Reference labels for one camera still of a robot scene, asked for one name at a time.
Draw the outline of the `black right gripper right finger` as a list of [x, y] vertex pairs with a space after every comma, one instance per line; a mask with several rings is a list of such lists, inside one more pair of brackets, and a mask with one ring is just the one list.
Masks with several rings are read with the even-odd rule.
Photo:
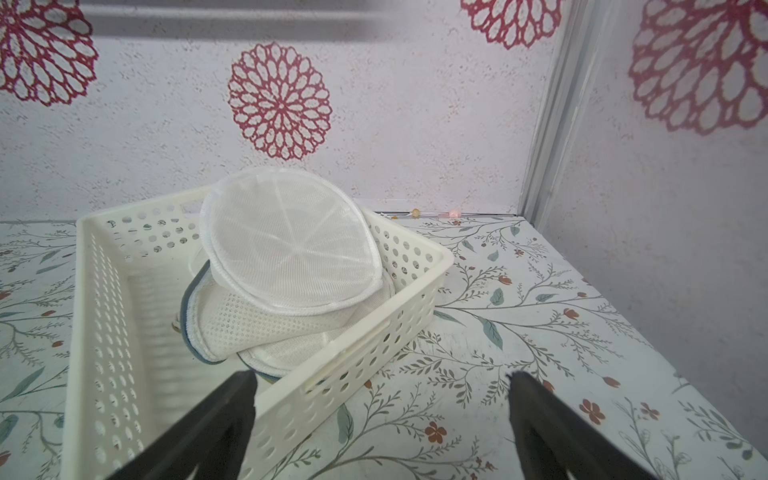
[[508, 376], [509, 415], [526, 479], [652, 479], [526, 372]]

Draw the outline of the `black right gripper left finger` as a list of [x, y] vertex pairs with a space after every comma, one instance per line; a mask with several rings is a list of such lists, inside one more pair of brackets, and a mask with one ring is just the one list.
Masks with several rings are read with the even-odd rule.
[[232, 374], [113, 479], [236, 479], [254, 426], [258, 381]]

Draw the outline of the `white mesh bag blue trim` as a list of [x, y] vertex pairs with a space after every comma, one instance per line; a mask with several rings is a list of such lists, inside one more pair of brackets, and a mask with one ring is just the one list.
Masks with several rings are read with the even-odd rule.
[[176, 328], [205, 364], [237, 356], [263, 375], [282, 378], [395, 294], [384, 276], [379, 290], [352, 307], [315, 316], [274, 314], [218, 285], [205, 262], [182, 296]]

